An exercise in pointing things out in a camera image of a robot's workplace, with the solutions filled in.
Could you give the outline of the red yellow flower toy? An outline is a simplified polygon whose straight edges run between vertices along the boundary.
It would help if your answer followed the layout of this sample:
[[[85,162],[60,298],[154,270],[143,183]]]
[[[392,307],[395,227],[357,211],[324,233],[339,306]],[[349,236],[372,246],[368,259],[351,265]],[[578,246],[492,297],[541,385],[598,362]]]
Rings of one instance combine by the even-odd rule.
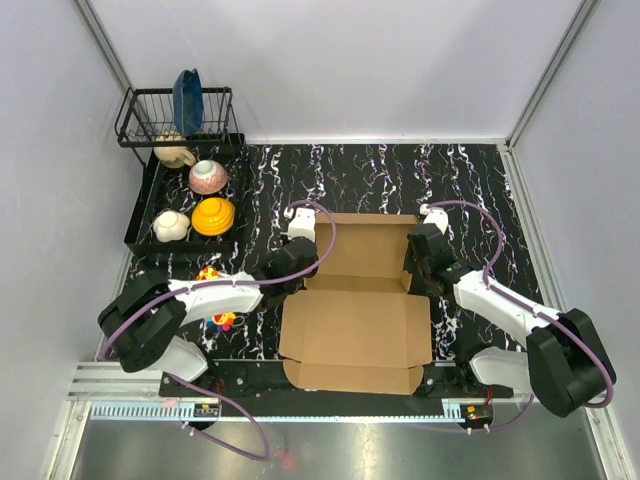
[[[224,272],[220,272],[214,267],[206,267],[203,268],[196,276],[196,281],[212,281],[225,278],[226,274]]]

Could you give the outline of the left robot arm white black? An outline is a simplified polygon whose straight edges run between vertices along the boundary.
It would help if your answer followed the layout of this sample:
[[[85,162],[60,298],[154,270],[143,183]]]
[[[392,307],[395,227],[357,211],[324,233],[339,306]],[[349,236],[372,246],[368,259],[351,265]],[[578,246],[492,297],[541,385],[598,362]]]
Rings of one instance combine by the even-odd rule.
[[[100,313],[98,324],[106,336],[101,357],[114,353],[127,373],[164,371],[180,377],[193,395],[206,395],[215,386],[216,372],[201,349],[179,335],[181,326],[275,308],[315,275],[317,260],[315,243],[296,237],[247,272],[200,281],[148,272]]]

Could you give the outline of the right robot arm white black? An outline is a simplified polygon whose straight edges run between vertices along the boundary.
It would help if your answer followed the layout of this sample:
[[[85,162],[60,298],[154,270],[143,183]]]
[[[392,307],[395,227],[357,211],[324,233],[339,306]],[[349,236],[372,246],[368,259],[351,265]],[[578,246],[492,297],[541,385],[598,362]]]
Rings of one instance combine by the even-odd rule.
[[[523,348],[475,352],[454,371],[460,393],[472,397],[488,386],[505,386],[536,397],[558,417],[611,402],[616,373],[585,312],[559,312],[506,288],[456,258],[434,224],[412,228],[407,239],[405,267],[422,278],[429,295],[480,315]]]

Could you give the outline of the brown cardboard box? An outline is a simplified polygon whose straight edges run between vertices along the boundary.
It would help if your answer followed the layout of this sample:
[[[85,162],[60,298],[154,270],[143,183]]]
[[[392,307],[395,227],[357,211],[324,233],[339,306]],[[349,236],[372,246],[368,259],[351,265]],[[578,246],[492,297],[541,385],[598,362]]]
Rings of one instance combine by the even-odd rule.
[[[404,269],[413,215],[316,218],[327,259],[283,306],[279,353],[296,388],[413,394],[432,361],[430,300]]]

